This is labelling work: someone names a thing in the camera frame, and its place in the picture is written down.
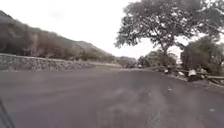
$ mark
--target tree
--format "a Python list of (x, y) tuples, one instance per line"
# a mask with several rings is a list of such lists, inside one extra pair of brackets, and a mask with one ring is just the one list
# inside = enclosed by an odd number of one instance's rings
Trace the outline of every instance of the tree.
[(167, 61), (167, 66), (174, 67), (176, 65), (176, 55), (173, 53), (168, 53), (164, 58), (162, 50), (152, 51), (146, 56), (142, 56), (139, 58), (138, 63), (143, 65), (144, 67), (156, 67), (156, 66), (164, 66), (164, 61)]
[(224, 44), (216, 44), (211, 37), (203, 37), (189, 43), (181, 54), (182, 67), (185, 70), (191, 68), (204, 68), (212, 75), (222, 74), (224, 62)]
[(130, 3), (124, 12), (115, 46), (134, 46), (148, 38), (161, 47), (164, 58), (169, 47), (182, 46), (177, 37), (217, 36), (224, 26), (223, 0), (141, 0)]
[(136, 60), (134, 58), (130, 58), (130, 57), (118, 57), (117, 58), (117, 62), (124, 68), (133, 68), (136, 65)]

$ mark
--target overcast sky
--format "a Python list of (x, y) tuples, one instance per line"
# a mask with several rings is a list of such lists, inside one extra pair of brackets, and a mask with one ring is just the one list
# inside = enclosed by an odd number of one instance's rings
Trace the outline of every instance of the overcast sky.
[(113, 45), (123, 8), (132, 1), (136, 0), (0, 0), (0, 9), (32, 27), (87, 41), (116, 56), (138, 58), (153, 50), (151, 43), (121, 49)]

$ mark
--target tree canopy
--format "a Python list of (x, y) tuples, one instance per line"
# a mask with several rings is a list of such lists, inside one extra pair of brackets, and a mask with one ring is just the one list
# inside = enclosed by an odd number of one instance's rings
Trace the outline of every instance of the tree canopy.
[(177, 37), (218, 35), (224, 26), (223, 0), (141, 0), (130, 3), (124, 12), (118, 47), (148, 38), (166, 53), (169, 47), (181, 45)]

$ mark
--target road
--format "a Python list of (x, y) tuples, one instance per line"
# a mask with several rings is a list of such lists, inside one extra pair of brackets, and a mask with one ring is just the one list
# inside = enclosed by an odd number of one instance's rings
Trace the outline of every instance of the road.
[(223, 92), (143, 70), (0, 73), (16, 128), (223, 128)]

